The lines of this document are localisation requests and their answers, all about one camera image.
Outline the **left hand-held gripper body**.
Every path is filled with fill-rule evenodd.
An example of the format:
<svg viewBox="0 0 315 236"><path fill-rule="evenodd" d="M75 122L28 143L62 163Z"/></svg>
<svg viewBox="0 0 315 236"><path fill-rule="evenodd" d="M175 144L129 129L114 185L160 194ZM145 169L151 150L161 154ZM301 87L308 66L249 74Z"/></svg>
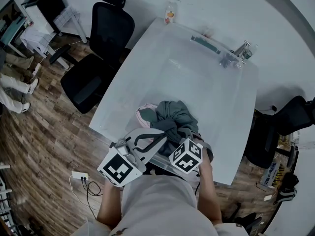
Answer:
<svg viewBox="0 0 315 236"><path fill-rule="evenodd" d="M144 156L137 151L145 145L146 139L135 145L131 138L120 138L111 144L97 171L115 187L125 186L143 175L147 169L143 162Z"/></svg>

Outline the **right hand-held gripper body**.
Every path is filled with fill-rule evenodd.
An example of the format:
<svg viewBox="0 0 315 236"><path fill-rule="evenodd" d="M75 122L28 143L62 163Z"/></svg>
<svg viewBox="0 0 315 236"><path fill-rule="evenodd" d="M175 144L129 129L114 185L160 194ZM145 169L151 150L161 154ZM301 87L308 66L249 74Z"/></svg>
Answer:
<svg viewBox="0 0 315 236"><path fill-rule="evenodd" d="M203 161L203 150L206 150L210 162L214 159L210 145L201 139L185 139L168 157L171 165L189 174Z"/></svg>

